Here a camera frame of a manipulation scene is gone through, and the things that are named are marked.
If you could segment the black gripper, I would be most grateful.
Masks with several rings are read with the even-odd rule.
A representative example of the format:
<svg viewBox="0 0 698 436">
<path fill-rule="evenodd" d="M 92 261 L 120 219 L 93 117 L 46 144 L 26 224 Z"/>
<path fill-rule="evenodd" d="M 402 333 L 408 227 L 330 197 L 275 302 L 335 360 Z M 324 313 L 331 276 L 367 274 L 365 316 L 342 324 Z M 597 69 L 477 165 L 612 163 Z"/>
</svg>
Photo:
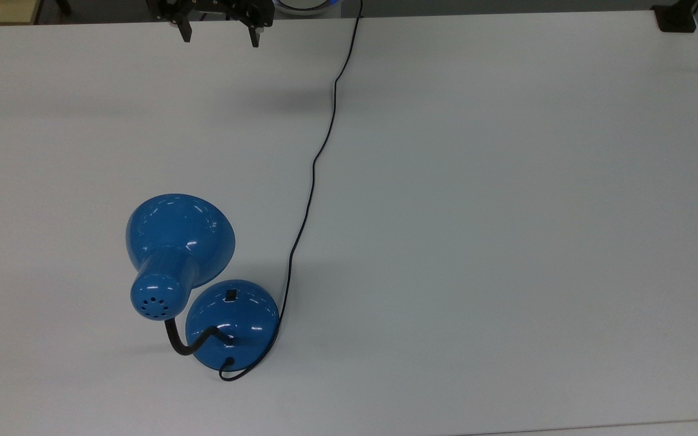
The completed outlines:
<svg viewBox="0 0 698 436">
<path fill-rule="evenodd" d="M 228 16 L 248 27 L 254 48 L 260 45 L 261 28 L 271 27 L 275 14 L 272 1 L 147 1 L 146 6 L 153 19 L 178 27 L 185 42 L 191 41 L 192 27 L 188 16 L 192 12 Z"/>
</svg>

